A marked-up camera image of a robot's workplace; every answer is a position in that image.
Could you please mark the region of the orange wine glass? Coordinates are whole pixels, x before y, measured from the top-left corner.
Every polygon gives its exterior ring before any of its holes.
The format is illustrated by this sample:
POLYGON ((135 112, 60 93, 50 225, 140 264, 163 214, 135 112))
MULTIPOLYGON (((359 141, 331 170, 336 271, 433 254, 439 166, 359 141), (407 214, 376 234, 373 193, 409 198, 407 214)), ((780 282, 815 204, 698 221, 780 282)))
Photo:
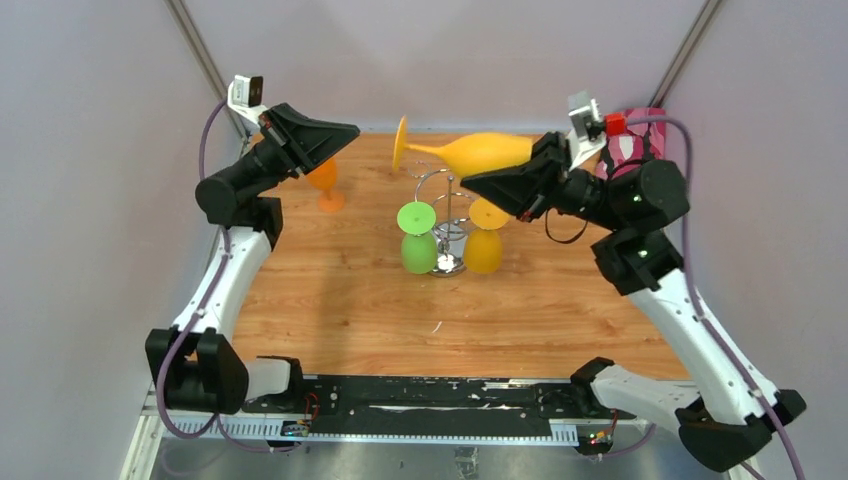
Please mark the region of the orange wine glass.
POLYGON ((306 179, 320 192, 317 204, 323 212, 338 212, 344 207, 345 197, 336 189, 338 167, 334 158, 326 160, 321 166, 308 173, 306 179))

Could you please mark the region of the yellow wine glass front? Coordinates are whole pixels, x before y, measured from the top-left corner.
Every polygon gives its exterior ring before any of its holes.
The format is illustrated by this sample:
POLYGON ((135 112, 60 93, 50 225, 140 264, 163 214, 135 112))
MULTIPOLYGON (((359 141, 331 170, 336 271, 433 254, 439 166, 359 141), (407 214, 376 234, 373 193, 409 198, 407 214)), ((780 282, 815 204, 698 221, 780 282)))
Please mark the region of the yellow wine glass front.
POLYGON ((488 200, 478 198, 469 207, 469 219, 474 229, 465 245, 465 266, 478 274, 494 273, 500 268, 503 257, 499 230, 508 223, 510 216, 488 200))

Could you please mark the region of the yellow wine glass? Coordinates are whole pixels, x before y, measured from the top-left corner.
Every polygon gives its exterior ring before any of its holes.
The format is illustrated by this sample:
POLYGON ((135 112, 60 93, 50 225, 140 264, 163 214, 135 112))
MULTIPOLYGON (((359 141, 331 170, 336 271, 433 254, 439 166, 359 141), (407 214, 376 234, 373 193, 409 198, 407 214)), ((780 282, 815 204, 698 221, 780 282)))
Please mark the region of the yellow wine glass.
POLYGON ((465 245, 465 266, 478 274, 494 273, 500 268, 503 257, 499 230, 508 223, 510 216, 488 200, 478 198, 469 207, 469 219, 474 229, 465 245))
POLYGON ((497 171, 526 163, 533 150, 529 137, 498 132, 477 132, 441 146, 410 143, 407 116, 401 117, 392 150, 392 169, 398 171, 403 152, 412 150, 441 159, 459 178, 497 171))

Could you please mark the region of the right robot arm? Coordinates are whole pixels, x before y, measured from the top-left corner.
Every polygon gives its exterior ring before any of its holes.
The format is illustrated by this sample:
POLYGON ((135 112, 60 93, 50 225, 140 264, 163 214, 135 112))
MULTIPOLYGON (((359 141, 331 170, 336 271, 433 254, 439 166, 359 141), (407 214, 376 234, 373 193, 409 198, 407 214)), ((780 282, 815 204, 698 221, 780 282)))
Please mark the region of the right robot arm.
POLYGON ((602 136, 559 132, 537 140, 478 133, 451 168, 465 189, 520 221, 557 212, 604 228, 592 247, 601 275, 650 319, 693 381, 690 389, 671 389, 596 358, 572 375, 575 411, 589 418, 607 408, 624 411, 675 434, 713 471, 744 467, 773 438, 786 437, 805 401, 745 357, 665 235, 689 210, 679 167, 636 160, 601 178, 583 163, 603 143, 602 136))

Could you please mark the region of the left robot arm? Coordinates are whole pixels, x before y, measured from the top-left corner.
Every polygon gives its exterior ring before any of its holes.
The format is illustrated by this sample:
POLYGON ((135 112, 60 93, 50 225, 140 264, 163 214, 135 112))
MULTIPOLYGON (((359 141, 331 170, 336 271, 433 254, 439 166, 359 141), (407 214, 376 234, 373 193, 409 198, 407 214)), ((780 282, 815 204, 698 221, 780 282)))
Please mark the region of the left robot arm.
POLYGON ((266 191, 323 166, 360 135, 354 124, 309 118, 287 103, 248 110, 261 140, 231 165, 202 178, 195 200, 220 241, 198 289, 167 329, 153 329, 145 353, 165 409, 237 413, 267 396, 298 411, 306 386, 297 359, 243 361, 231 344, 235 322, 260 267, 281 236, 282 202, 266 191))

